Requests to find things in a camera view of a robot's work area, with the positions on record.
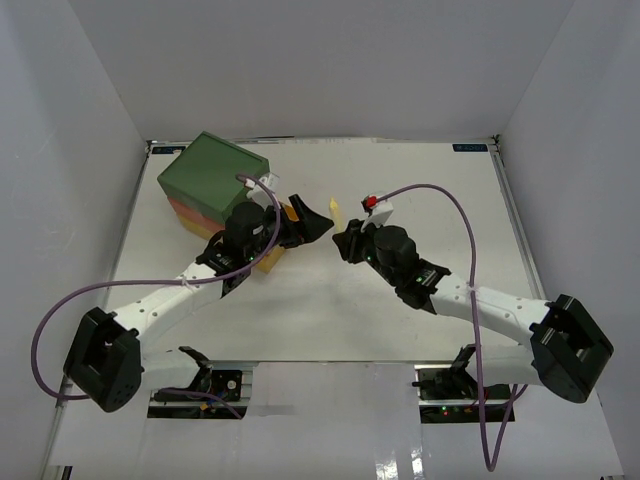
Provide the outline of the pale yellow highlighter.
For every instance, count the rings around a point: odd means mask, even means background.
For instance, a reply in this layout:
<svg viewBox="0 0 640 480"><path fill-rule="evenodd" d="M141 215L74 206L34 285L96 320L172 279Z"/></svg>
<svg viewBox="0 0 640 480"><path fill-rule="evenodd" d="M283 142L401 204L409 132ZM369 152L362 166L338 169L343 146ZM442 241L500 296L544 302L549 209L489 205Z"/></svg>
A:
<svg viewBox="0 0 640 480"><path fill-rule="evenodd" d="M331 197L329 200L329 213L334 223L334 230L336 233L342 233L344 231L344 219L337 200Z"/></svg>

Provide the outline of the green drawer storage box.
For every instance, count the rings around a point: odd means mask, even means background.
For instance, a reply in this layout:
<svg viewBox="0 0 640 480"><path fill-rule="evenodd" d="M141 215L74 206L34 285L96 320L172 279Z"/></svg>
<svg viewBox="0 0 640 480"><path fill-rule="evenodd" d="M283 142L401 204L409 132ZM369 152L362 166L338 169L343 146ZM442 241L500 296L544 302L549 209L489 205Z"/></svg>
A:
<svg viewBox="0 0 640 480"><path fill-rule="evenodd" d="M165 195L222 224L246 199L238 174L260 178L269 161L208 132L201 133L157 177Z"/></svg>

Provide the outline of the orange red drawer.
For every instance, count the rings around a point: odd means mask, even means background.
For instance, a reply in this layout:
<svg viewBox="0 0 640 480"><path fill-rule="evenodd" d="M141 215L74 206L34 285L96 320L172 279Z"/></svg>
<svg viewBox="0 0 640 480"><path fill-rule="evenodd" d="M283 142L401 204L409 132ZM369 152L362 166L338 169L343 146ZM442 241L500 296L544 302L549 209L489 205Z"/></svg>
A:
<svg viewBox="0 0 640 480"><path fill-rule="evenodd" d="M193 223L197 223L202 226L207 225L209 228L223 227L222 223L212 220L211 218L205 216L203 213L201 213L197 209L189 207L184 203L181 203L180 201L176 200L175 198L168 197L167 200L172 206L174 212L180 217L184 217L189 221Z"/></svg>

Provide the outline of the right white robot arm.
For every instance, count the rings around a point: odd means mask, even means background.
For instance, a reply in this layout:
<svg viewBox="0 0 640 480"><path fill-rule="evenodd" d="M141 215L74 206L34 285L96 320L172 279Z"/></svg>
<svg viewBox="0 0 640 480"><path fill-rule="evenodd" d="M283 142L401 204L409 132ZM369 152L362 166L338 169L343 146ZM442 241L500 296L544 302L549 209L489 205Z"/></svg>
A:
<svg viewBox="0 0 640 480"><path fill-rule="evenodd" d="M462 349L451 367L451 384L463 398L475 398L494 384L529 384L583 403L613 356L611 341L574 297L536 300L471 287L449 269L420 258L399 226L352 220L333 241L344 261L369 265L409 307L478 323L513 340L511 346Z"/></svg>

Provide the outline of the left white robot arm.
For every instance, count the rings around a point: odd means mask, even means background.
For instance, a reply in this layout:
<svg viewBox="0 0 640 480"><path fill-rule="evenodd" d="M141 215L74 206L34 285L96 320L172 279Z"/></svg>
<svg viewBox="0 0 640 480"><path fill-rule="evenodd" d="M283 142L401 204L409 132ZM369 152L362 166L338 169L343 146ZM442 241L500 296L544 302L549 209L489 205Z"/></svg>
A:
<svg viewBox="0 0 640 480"><path fill-rule="evenodd" d="M235 290L260 254L312 243L333 227L331 219L313 212L299 196L289 201L293 217L283 205L239 203L176 284L112 312L99 307L88 311L65 361L65 374L105 412L122 408L141 388L168 389L191 399L213 393L225 401L239 399L240 389L229 389L225 375L213 371L204 354L188 346L159 352L154 345L179 322Z"/></svg>

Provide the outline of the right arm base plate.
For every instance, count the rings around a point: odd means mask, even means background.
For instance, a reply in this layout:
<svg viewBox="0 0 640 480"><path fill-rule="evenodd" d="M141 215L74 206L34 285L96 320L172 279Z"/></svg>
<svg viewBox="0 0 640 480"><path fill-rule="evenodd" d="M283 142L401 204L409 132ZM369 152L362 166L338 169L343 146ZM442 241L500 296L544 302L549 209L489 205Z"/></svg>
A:
<svg viewBox="0 0 640 480"><path fill-rule="evenodd" d="M420 420L428 424L478 424L479 400L475 380L466 373L419 365L412 386L417 389ZM507 410L511 387L505 384L484 390L485 417L488 423L500 423Z"/></svg>

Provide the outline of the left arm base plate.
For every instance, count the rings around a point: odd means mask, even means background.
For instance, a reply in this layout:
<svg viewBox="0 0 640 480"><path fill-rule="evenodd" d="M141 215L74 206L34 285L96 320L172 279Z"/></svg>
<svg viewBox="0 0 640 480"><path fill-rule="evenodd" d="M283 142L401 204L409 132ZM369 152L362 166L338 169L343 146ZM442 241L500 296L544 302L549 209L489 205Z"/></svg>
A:
<svg viewBox="0 0 640 480"><path fill-rule="evenodd" d="M153 395L153 399L158 402L207 401L208 397L198 396L198 393L207 393L227 402L235 402L241 398L242 380L241 370L206 369L198 373L188 387L161 389Z"/></svg>

